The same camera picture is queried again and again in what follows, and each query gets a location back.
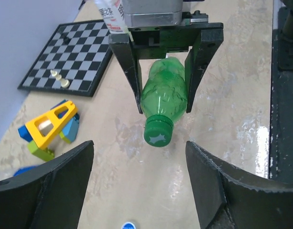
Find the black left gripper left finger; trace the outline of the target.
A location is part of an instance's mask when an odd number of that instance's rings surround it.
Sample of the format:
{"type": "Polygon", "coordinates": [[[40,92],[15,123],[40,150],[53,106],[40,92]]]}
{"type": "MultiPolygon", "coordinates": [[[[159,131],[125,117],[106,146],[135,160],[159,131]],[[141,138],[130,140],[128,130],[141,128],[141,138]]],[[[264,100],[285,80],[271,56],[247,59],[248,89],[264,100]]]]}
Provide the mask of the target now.
{"type": "Polygon", "coordinates": [[[0,181],[0,229],[76,229],[93,158],[93,141],[85,141],[0,181]]]}

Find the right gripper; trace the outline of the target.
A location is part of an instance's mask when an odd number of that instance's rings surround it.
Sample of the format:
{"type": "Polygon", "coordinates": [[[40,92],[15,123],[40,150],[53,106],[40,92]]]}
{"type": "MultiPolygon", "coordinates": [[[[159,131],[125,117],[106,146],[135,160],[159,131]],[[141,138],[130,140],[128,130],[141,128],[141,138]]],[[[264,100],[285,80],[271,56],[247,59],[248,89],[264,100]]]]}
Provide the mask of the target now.
{"type": "Polygon", "coordinates": [[[186,112],[192,110],[197,88],[212,58],[224,40],[223,23],[208,23],[209,16],[196,10],[183,12],[177,26],[130,28],[128,34],[110,34],[109,46],[133,91],[140,114],[142,77],[140,60],[162,59],[167,53],[186,52],[186,112]]]}

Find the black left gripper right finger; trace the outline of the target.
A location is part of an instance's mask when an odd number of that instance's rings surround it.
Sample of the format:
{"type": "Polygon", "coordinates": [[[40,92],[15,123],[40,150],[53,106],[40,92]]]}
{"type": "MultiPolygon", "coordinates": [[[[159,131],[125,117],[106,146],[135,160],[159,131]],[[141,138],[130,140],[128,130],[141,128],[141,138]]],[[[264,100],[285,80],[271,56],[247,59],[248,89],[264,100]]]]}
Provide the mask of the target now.
{"type": "Polygon", "coordinates": [[[191,141],[185,155],[202,229],[293,229],[293,184],[249,173],[191,141]]]}

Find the green plastic bottle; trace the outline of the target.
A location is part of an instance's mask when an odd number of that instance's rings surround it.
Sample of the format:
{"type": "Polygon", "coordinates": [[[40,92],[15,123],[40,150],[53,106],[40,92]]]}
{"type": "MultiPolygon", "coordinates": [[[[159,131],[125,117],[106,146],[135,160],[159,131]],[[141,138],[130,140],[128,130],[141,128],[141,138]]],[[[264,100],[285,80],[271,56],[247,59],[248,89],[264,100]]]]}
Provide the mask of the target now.
{"type": "Polygon", "coordinates": [[[149,118],[163,115],[174,123],[187,109],[184,66],[176,57],[156,60],[141,94],[141,109],[149,118]]]}

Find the Pocari Sweat white cap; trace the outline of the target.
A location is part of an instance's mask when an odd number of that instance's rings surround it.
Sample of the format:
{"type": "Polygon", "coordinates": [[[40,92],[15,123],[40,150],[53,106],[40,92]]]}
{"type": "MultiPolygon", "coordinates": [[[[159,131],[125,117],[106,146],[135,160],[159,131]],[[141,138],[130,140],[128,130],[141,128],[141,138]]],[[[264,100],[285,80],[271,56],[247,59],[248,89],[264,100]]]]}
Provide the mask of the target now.
{"type": "Polygon", "coordinates": [[[138,229],[138,226],[134,221],[127,221],[123,223],[121,229],[138,229]]]}

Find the green bottle cap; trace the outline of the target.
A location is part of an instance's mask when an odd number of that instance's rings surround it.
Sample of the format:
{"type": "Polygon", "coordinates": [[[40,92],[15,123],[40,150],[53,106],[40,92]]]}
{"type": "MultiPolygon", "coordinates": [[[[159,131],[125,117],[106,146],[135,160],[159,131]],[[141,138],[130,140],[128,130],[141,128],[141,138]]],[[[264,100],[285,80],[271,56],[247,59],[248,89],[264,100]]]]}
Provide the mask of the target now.
{"type": "Polygon", "coordinates": [[[152,115],[146,119],[144,140],[151,146],[167,146],[172,139],[173,121],[163,115],[152,115]]]}

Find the Pepsi label clear bottle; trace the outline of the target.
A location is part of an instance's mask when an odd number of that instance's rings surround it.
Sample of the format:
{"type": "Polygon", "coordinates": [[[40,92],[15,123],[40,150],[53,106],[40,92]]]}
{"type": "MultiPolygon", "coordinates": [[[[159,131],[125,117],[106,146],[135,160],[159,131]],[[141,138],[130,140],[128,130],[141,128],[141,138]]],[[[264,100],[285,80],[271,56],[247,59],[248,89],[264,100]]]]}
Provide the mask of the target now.
{"type": "Polygon", "coordinates": [[[29,171],[29,170],[31,170],[31,169],[33,169],[33,168],[36,168],[36,167],[37,167],[37,166],[21,167],[21,168],[17,169],[17,170],[14,172],[13,176],[17,176],[17,175],[19,175],[19,174],[22,174],[22,173],[24,173],[24,172],[27,172],[27,171],[29,171]]]}

